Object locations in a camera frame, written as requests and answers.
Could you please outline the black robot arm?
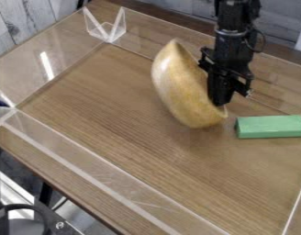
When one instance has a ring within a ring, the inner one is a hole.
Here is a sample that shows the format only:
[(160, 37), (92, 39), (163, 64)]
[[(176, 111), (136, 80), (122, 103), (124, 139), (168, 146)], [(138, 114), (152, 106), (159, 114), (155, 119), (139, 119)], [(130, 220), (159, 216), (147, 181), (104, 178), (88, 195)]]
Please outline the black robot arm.
[(208, 97), (216, 106), (228, 104), (235, 93), (250, 96), (255, 75), (249, 65), (266, 46), (255, 25), (261, 11), (262, 0), (215, 0), (215, 48), (202, 47), (199, 66), (208, 73)]

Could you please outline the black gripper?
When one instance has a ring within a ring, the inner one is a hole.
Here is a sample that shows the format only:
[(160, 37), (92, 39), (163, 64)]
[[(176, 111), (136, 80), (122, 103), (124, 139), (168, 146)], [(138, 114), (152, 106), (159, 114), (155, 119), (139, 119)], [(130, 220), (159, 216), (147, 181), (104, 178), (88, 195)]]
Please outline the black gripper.
[(208, 97), (215, 106), (232, 101), (234, 93), (249, 96), (254, 73), (249, 64), (254, 59), (257, 34), (247, 30), (218, 30), (215, 48), (202, 47), (199, 66), (208, 72)]

